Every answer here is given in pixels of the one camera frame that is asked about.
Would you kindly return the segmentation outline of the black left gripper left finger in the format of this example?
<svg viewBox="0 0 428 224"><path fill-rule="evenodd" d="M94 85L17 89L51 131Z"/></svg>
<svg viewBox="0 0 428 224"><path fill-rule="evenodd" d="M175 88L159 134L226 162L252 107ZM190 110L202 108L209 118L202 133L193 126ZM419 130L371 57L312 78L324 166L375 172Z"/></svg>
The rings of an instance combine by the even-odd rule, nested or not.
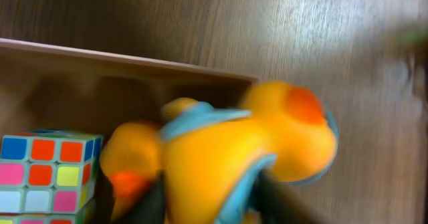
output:
<svg viewBox="0 0 428 224"><path fill-rule="evenodd" d="M116 220L117 224L164 224L167 201L164 175L151 185L135 206Z"/></svg>

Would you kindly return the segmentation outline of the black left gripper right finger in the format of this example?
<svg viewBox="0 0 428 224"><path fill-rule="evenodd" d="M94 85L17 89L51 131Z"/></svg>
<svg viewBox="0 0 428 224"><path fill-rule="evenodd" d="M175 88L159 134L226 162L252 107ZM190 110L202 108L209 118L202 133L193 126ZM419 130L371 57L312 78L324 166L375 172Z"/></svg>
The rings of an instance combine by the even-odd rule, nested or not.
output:
<svg viewBox="0 0 428 224"><path fill-rule="evenodd" d="M324 224L325 221L291 188L261 172L255 186L255 196L262 224Z"/></svg>

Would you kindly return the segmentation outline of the yellow dog toy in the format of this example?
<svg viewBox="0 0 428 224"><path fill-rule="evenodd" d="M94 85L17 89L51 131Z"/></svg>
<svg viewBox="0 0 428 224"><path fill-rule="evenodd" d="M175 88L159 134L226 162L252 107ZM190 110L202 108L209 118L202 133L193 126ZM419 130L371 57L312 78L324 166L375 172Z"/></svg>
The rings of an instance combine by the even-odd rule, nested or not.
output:
<svg viewBox="0 0 428 224"><path fill-rule="evenodd" d="M159 126L134 121L119 125L104 146L100 167L112 184L115 221L133 207L162 169Z"/></svg>

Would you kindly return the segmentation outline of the orange blue duck toy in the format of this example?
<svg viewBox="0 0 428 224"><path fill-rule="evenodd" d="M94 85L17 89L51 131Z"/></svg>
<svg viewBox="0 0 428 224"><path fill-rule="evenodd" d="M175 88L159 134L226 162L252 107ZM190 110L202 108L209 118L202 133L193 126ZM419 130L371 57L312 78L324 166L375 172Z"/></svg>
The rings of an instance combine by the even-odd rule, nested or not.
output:
<svg viewBox="0 0 428 224"><path fill-rule="evenodd" d="M338 150L332 115L311 91L282 81L251 86L238 108L178 98L163 115L170 223L251 221L261 172L281 183L310 183Z"/></svg>

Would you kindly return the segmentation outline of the Rubik's cube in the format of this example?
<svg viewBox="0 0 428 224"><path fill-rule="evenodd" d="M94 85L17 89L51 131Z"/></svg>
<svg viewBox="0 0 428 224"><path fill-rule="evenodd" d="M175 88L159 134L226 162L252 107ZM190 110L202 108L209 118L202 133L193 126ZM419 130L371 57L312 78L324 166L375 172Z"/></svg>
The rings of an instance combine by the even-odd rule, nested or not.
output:
<svg viewBox="0 0 428 224"><path fill-rule="evenodd" d="M96 208L89 201L76 214L10 214L1 215L1 224L86 224L90 223Z"/></svg>
<svg viewBox="0 0 428 224"><path fill-rule="evenodd" d="M1 212L74 214L94 196L104 137L60 129L1 141Z"/></svg>

